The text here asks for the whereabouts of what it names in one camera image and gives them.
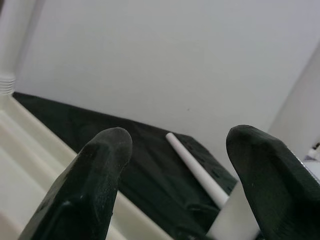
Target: white plastic stick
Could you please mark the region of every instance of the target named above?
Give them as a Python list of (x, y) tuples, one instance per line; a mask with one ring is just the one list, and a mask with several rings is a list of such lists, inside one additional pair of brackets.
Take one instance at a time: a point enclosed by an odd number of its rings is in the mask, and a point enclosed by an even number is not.
[(194, 177), (201, 184), (203, 189), (208, 193), (214, 203), (222, 209), (228, 200), (229, 196), (219, 186), (219, 184), (208, 174), (208, 172), (198, 163), (198, 161), (191, 155), (191, 153), (182, 145), (176, 136), (170, 132), (166, 139), (172, 145), (174, 150), (178, 153), (187, 167), (190, 169)]
[(242, 184), (238, 182), (206, 236), (216, 240), (254, 240), (259, 231)]

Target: white panel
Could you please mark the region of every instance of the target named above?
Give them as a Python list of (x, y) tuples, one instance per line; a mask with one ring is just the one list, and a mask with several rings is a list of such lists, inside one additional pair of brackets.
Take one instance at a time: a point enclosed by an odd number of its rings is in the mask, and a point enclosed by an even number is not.
[(45, 0), (38, 14), (17, 91), (190, 134), (229, 170), (229, 129), (267, 131), (320, 38), (317, 0)]
[(20, 234), (46, 192), (3, 151), (2, 147), (0, 165), (0, 218), (11, 226), (11, 232)]
[[(320, 139), (319, 66), (320, 47), (315, 51), (269, 131), (281, 139), (301, 160), (307, 155), (311, 146)], [(318, 165), (314, 167), (318, 172), (316, 174), (320, 176)]]

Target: black fabric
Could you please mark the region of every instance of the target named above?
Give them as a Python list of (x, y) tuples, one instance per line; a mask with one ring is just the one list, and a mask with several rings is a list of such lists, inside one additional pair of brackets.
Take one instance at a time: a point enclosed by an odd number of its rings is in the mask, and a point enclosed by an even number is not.
[[(77, 153), (104, 129), (126, 129), (133, 150), (119, 190), (174, 239), (205, 239), (219, 209), (167, 142), (167, 130), (40, 97), (14, 97)], [(229, 194), (236, 180), (195, 139), (176, 136)]]

